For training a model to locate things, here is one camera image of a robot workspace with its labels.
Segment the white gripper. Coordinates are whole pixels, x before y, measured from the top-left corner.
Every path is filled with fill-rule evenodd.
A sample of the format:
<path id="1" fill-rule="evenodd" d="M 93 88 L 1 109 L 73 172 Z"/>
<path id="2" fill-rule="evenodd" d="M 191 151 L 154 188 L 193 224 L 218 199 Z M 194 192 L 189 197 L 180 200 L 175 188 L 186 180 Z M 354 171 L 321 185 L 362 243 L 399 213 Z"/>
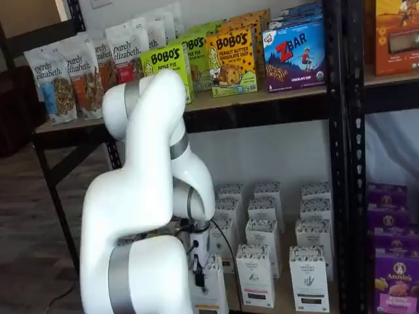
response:
<path id="1" fill-rule="evenodd" d="M 192 272 L 194 274 L 194 283 L 197 287 L 205 287 L 205 276 L 201 262 L 207 262 L 210 247 L 210 231 L 200 230 L 199 232 L 190 233 L 190 245 L 192 251 L 190 260 L 192 261 Z"/>

